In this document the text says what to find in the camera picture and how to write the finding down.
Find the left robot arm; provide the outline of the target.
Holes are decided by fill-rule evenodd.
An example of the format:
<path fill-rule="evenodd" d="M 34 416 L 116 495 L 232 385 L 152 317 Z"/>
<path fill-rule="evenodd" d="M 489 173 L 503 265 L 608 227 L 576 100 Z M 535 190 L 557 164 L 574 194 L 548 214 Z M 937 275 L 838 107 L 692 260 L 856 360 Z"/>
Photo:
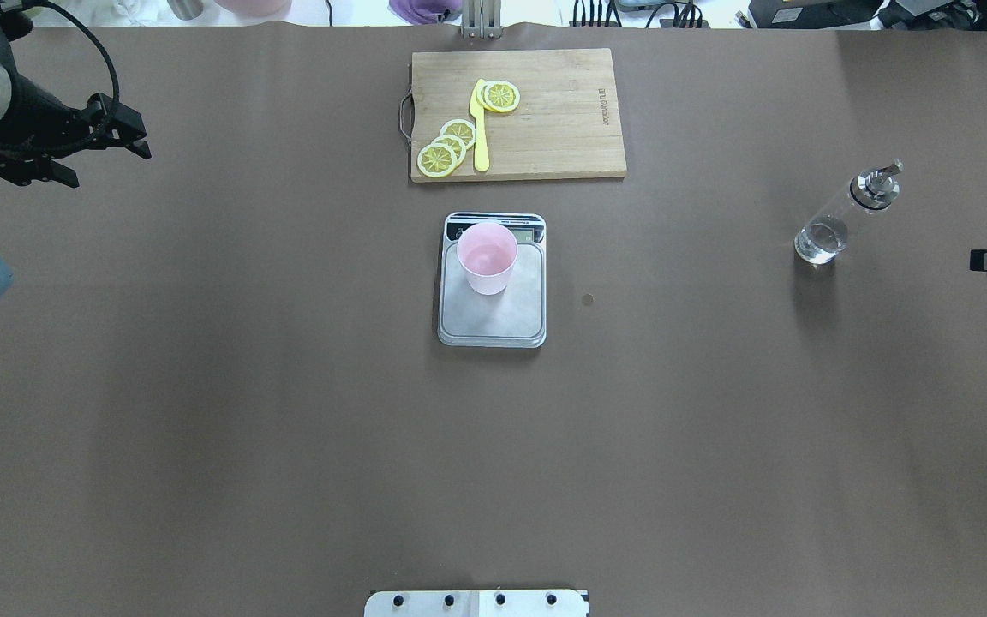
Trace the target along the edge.
<path fill-rule="evenodd" d="M 57 13 L 90 40 L 105 63 L 111 94 L 95 93 L 82 108 L 71 108 L 20 73 L 12 44 L 33 30 L 35 8 Z M 98 36 L 54 1 L 0 1 L 0 179 L 17 187 L 58 183 L 75 189 L 77 173 L 63 160 L 115 148 L 152 157 L 142 116 L 122 101 L 112 57 Z"/>

